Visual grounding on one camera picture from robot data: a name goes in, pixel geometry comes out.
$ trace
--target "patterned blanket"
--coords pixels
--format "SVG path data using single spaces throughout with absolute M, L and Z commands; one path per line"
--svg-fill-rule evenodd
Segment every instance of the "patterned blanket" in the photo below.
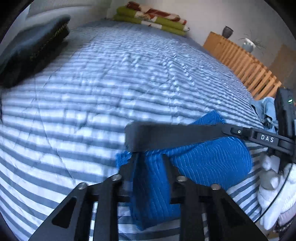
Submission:
M 187 21 L 185 19 L 181 19 L 180 16 L 177 14 L 163 12 L 163 11 L 160 11 L 160 10 L 157 10 L 157 9 L 154 9 L 149 6 L 142 5 L 142 4 L 133 2 L 133 1 L 128 2 L 126 7 L 130 8 L 130 9 L 137 10 L 137 11 L 141 11 L 143 13 L 152 14 L 154 16 L 167 18 L 171 21 L 179 22 L 183 25 L 185 25 L 187 23 Z
M 43 71 L 2 94 L 0 212 L 21 241 L 80 182 L 117 173 L 130 121 L 190 124 L 216 110 L 231 124 L 262 128 L 252 96 L 190 38 L 144 25 L 101 21 L 72 30 L 68 45 Z M 259 155 L 227 192 L 255 220 Z M 118 207 L 120 240 L 178 240 L 179 220 L 145 231 Z M 91 224 L 92 240 L 94 221 Z

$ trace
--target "blue cloth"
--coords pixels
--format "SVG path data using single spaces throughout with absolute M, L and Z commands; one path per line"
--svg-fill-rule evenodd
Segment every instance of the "blue cloth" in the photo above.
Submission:
M 212 111 L 193 124 L 212 125 L 218 122 L 224 120 L 216 111 Z M 170 186 L 160 157 L 163 153 L 170 157 L 182 175 L 206 186 L 218 183 L 225 190 L 239 183 L 252 167 L 247 147 L 234 137 L 145 152 L 145 161 L 138 162 L 135 169 L 130 202 L 134 223 L 141 230 L 180 217 L 180 206 L 169 204 Z M 117 167 L 126 164 L 130 157 L 127 151 L 118 154 Z
M 251 100 L 250 104 L 264 125 L 264 130 L 277 134 L 279 123 L 276 119 L 274 98 L 265 97 L 262 100 Z

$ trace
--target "wooden headboard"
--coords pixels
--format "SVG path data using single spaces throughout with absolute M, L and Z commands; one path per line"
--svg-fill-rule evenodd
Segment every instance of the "wooden headboard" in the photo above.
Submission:
M 234 72 L 255 100 L 275 97 L 278 87 L 282 85 L 252 54 L 219 34 L 210 32 L 203 47 Z

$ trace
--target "dark vase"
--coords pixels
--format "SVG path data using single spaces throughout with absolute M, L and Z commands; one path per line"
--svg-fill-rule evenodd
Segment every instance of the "dark vase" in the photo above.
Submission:
M 225 26 L 222 32 L 222 36 L 228 39 L 232 34 L 233 34 L 233 30 L 230 27 Z

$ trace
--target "black device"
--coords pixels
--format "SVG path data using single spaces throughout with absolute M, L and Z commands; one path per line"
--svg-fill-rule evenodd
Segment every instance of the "black device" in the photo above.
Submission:
M 86 183 L 78 184 L 29 241 L 87 241 L 94 202 L 98 202 L 98 208 L 93 240 L 118 241 L 117 203 L 129 202 L 135 167 L 137 162 L 143 161 L 143 152 L 146 150 L 172 148 L 234 136 L 267 146 L 275 150 L 275 154 L 279 154 L 281 158 L 284 155 L 288 162 L 295 162 L 295 113 L 290 90 L 279 88 L 275 107 L 279 133 L 283 135 L 225 123 L 185 126 L 133 122 L 127 125 L 126 145 L 132 152 L 129 162 L 121 166 L 118 174 L 102 183 L 91 186 Z M 196 184 L 181 176 L 178 168 L 171 164 L 166 155 L 162 158 L 171 186 L 171 203 L 181 204 L 181 241 L 204 241 L 202 205 L 206 210 L 211 241 L 267 240 L 218 184 L 211 187 Z

